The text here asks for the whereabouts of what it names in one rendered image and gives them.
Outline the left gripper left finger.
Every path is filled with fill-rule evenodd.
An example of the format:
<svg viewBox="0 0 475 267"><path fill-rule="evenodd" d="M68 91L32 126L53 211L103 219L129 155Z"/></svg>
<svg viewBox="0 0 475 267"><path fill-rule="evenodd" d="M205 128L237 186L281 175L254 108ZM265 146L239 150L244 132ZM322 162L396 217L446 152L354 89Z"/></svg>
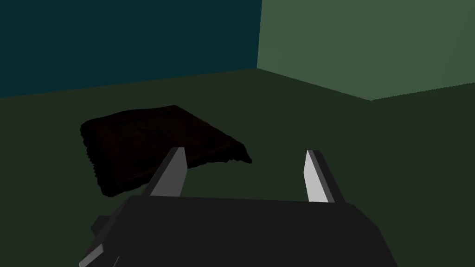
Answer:
<svg viewBox="0 0 475 267"><path fill-rule="evenodd" d="M147 185L148 196L179 197L187 174L183 147L173 147Z"/></svg>

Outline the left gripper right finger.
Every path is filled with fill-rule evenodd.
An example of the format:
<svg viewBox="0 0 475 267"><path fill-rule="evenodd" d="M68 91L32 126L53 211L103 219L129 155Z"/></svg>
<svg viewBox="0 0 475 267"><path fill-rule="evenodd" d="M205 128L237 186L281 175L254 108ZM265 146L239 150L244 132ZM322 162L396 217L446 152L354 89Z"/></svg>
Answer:
<svg viewBox="0 0 475 267"><path fill-rule="evenodd" d="M308 200L319 203L344 203L345 199L329 166L318 150L308 150L303 169Z"/></svg>

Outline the dark brown rug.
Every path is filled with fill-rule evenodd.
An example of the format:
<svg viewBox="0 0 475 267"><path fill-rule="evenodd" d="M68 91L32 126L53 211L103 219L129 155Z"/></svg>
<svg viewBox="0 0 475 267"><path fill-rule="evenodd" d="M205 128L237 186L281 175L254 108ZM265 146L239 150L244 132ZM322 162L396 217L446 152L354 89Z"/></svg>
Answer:
<svg viewBox="0 0 475 267"><path fill-rule="evenodd" d="M107 197L148 183L173 147L185 149L188 168L230 160L252 163L241 142L176 105L91 119L80 134Z"/></svg>

